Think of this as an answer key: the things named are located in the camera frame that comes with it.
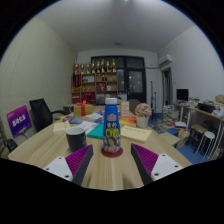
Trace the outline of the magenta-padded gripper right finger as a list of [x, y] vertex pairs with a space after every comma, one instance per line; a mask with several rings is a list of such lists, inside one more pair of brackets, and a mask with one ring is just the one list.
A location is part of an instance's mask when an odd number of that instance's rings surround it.
[[159, 180], [182, 169], [182, 166], [167, 154], [159, 154], [132, 143], [131, 154], [135, 160], [144, 185]]

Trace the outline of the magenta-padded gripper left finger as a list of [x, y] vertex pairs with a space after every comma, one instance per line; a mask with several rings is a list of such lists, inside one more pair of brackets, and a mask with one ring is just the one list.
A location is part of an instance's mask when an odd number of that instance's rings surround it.
[[81, 185], [92, 156], [93, 145], [88, 145], [67, 157], [58, 156], [44, 170]]

